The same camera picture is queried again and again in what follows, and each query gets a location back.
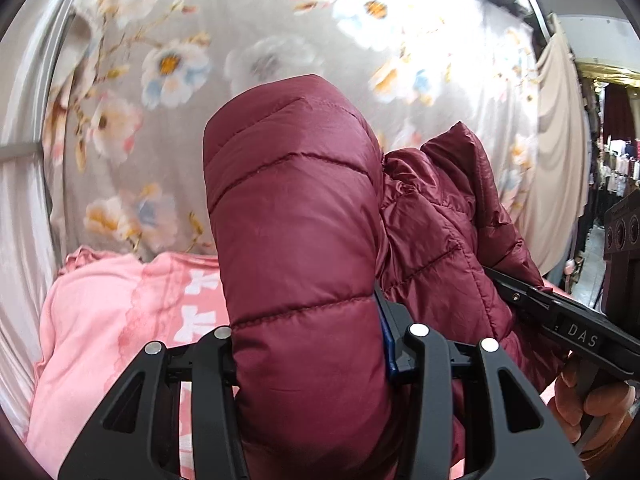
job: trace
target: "floor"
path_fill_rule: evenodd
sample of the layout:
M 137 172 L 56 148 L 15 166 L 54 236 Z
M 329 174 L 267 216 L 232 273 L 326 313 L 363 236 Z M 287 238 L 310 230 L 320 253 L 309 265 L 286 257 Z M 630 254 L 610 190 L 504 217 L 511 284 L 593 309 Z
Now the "floor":
M 596 297 L 600 283 L 604 277 L 605 263 L 602 259 L 603 252 L 604 227 L 594 226 L 587 238 L 580 281 L 575 284 L 571 294 L 576 301 L 590 307 L 596 307 Z

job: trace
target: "gold foil decoration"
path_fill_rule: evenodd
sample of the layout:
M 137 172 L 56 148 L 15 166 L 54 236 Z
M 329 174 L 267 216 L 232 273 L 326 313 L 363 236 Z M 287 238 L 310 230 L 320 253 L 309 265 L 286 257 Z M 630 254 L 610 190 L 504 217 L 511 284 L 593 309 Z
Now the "gold foil decoration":
M 640 88 L 640 72 L 628 68 L 600 65 L 597 63 L 576 63 L 580 74 L 587 78 L 605 83 Z

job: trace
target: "white wall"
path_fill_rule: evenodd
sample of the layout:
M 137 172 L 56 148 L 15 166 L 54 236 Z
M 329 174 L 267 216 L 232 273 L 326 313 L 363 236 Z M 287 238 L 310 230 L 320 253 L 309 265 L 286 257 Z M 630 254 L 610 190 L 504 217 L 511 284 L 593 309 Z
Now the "white wall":
M 640 72 L 640 39 L 627 20 L 605 16 L 559 16 L 576 61 Z

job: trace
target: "silver screw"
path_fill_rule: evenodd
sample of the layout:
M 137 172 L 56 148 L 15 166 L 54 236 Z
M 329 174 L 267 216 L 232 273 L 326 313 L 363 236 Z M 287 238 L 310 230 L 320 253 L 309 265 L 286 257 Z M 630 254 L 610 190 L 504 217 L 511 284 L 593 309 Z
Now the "silver screw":
M 486 352 L 495 352 L 498 348 L 500 348 L 500 344 L 492 337 L 482 339 L 482 341 L 480 342 L 480 346 Z
M 416 337 L 425 337 L 429 333 L 429 327 L 422 323 L 414 323 L 409 327 L 409 332 Z
M 231 337 L 231 327 L 230 326 L 219 326 L 215 329 L 214 336 L 217 339 L 229 339 Z
M 147 343 L 145 346 L 145 352 L 149 355 L 159 354 L 162 350 L 162 343 L 158 341 L 152 341 L 151 343 Z

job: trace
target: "maroon puffer jacket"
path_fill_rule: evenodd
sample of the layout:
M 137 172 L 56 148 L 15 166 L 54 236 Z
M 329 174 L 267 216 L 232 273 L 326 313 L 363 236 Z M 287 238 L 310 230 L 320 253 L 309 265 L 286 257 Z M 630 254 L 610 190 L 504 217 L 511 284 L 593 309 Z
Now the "maroon puffer jacket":
M 385 381 L 376 279 L 449 339 L 499 340 L 538 390 L 558 375 L 559 349 L 482 272 L 542 285 L 463 124 L 383 157 L 359 111 L 303 76 L 218 111 L 204 165 L 252 480 L 391 478 L 406 399 Z

